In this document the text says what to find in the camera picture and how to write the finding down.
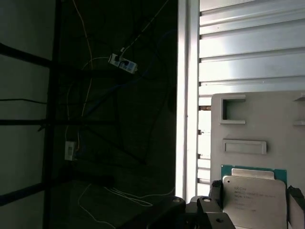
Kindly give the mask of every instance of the white plug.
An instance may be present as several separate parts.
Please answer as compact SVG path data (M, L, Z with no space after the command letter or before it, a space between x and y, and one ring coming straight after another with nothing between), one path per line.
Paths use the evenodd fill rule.
M66 141L65 160L67 160L67 161L73 161L74 160L75 148L76 148L76 142Z
M123 69L123 70L125 70L125 71L127 71L131 74L134 74L137 71L138 65L135 62L129 61L129 60L123 58L123 57L121 57L119 59L119 61L116 61L117 56L118 55L113 53L110 56L110 58L108 60L108 63L110 63L110 64L112 64L116 67L119 67L119 68L121 68L121 69Z

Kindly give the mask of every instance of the metal screw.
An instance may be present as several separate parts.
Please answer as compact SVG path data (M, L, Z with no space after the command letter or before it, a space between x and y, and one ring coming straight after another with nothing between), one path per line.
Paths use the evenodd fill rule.
M175 203L179 203L181 200L180 199L178 199L178 198L176 198L176 199L173 199L173 202L175 202Z

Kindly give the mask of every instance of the black metal frame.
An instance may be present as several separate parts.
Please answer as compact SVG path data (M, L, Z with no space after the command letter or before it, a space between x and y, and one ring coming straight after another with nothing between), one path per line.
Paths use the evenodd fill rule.
M44 211L43 211L43 228L48 229L50 227L50 213L51 213L51 188L60 185L64 182L71 181L72 179L82 179L89 182L96 182L100 185L108 186L113 183L113 178L110 176L103 177L93 177L87 174L80 174L73 172L73 175L66 176L65 171L63 176L57 179L52 179L52 164L53 164L53 141L54 141L54 129L57 125L82 125L85 129L89 130L91 133L102 138L108 144L116 147L125 154L131 156L133 159L137 160L141 164L145 164L144 160L134 156L132 153L124 149L123 139L121 134L121 128L119 124L119 113L117 107L117 90L109 93L101 101L105 101L110 95L113 96L113 105L115 111L115 121L101 121L101 120L85 120L89 114L81 120L57 120L56 119L56 109L58 104L58 91L59 91L59 73L72 73L76 76L85 76L88 71L79 70L70 66L66 66L59 63L59 47L60 47L60 31L61 31L61 1L56 0L55 7L55 25L54 25L54 39L53 39L53 51L52 60L41 58L30 53L22 52L16 50L12 47L8 47L0 43L0 54L8 57L12 57L18 60L29 62L35 65L46 67L50 69L49 76L49 88L48 88L48 100L47 100L47 112L46 118L41 120L0 120L0 125L39 125L41 126L39 130L45 129L44 138L44 152L43 152L43 167L42 167L42 178L41 183L36 185L26 187L20 190L10 192L8 194L0 196L0 207L16 200L26 198L30 195L36 194L38 192L44 191ZM117 130L119 144L113 143L107 140L102 135L96 133L90 129L87 125L114 125Z

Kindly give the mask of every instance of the blue cable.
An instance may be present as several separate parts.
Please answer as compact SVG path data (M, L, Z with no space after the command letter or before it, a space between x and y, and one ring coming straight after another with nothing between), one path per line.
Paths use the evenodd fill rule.
M159 48L161 42L162 42L168 35L170 35L172 32L177 32L177 30L169 30L169 31L167 31L165 34L163 34L163 35L161 36L161 38L158 40L158 43L157 43L157 49ZM116 85L116 86L110 88L106 94L112 92L114 89L116 89L116 88L118 88L118 87L126 87L126 86L128 86L128 85L131 85L131 84L134 84L134 83L138 82L140 79L142 79L145 75L148 74L149 70L151 69L151 67L153 66L153 64L154 64L154 62L155 62L155 60L156 60L156 57L157 57L157 52L154 53L154 55L152 56L152 59L151 59L149 65L148 65L148 67L146 68L146 70L144 71L144 73L143 73L139 78L137 78L137 79L135 79L135 80L132 80L132 81L130 81L130 82L128 82L128 83ZM87 112L86 114L88 114L89 112L91 112L91 110L95 109L95 108L96 108L97 106L99 106L100 104L101 104L101 101L98 101L97 104L94 105L93 107L91 107L91 108L88 110L88 112Z

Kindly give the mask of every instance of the black cable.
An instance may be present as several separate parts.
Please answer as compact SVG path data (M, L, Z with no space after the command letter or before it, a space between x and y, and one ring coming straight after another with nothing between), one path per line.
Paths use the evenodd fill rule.
M101 96L100 98L96 98L96 99L92 99L92 100L88 100L88 101L83 101L83 102L78 102L78 103L60 103L58 105L64 105L64 106L72 106L72 105L83 105L83 104L87 104L87 103L93 103L93 102L97 102L100 101L105 95ZM34 103L34 104L42 104L42 105L47 105L46 102L41 102L41 101L37 101L37 100L32 100L32 99L24 99L24 98L18 98L18 99L0 99L0 102L16 102L16 101L25 101L25 102L30 102L30 103Z

